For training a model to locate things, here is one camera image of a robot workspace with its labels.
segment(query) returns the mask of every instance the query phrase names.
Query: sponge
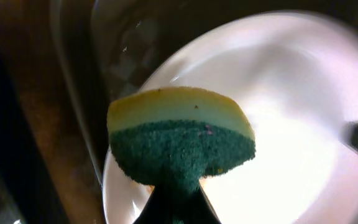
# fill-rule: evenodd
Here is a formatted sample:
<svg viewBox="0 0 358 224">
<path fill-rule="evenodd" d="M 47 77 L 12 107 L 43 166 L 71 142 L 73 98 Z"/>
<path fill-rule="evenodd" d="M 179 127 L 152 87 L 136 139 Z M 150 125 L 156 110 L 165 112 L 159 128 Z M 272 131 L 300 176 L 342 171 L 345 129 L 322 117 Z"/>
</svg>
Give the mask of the sponge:
<svg viewBox="0 0 358 224">
<path fill-rule="evenodd" d="M 164 185 L 184 202 L 201 177 L 255 157 L 254 132 L 240 107 L 212 91 L 175 87 L 114 101 L 107 127 L 119 167 L 138 183 Z"/>
</svg>

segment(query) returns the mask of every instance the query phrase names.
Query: wooden surface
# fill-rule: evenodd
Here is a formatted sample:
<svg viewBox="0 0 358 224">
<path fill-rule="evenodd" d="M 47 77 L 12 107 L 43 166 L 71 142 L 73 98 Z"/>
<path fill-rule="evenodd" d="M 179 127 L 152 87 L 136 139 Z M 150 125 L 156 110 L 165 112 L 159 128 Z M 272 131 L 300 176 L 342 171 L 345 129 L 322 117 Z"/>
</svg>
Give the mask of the wooden surface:
<svg viewBox="0 0 358 224">
<path fill-rule="evenodd" d="M 49 31 L 47 0 L 0 0 L 0 56 L 71 223 L 104 223 L 101 189 Z"/>
</svg>

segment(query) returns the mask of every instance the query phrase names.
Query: plate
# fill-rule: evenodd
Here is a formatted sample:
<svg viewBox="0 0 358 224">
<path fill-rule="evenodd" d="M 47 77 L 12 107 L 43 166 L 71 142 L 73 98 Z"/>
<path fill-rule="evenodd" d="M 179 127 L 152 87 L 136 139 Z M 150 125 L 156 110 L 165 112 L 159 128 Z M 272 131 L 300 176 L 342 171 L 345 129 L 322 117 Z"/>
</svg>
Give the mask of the plate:
<svg viewBox="0 0 358 224">
<path fill-rule="evenodd" d="M 358 222 L 358 155 L 342 143 L 358 121 L 358 35 L 328 18 L 274 12 L 218 27 L 172 55 L 141 91 L 195 86 L 234 99 L 256 141 L 253 161 L 203 188 L 222 223 Z M 108 223 L 132 223 L 149 196 L 111 153 Z"/>
</svg>

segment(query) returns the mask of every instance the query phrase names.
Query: sink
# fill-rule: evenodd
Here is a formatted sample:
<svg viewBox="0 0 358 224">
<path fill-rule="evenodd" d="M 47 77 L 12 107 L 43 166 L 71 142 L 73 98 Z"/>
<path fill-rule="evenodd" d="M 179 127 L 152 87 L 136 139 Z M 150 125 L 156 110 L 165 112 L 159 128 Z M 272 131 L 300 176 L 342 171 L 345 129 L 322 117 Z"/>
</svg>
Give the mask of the sink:
<svg viewBox="0 0 358 224">
<path fill-rule="evenodd" d="M 281 9 L 319 12 L 358 30 L 355 0 L 51 0 L 50 6 L 53 39 L 99 183 L 109 102 L 137 91 L 171 54 L 201 34 Z"/>
</svg>

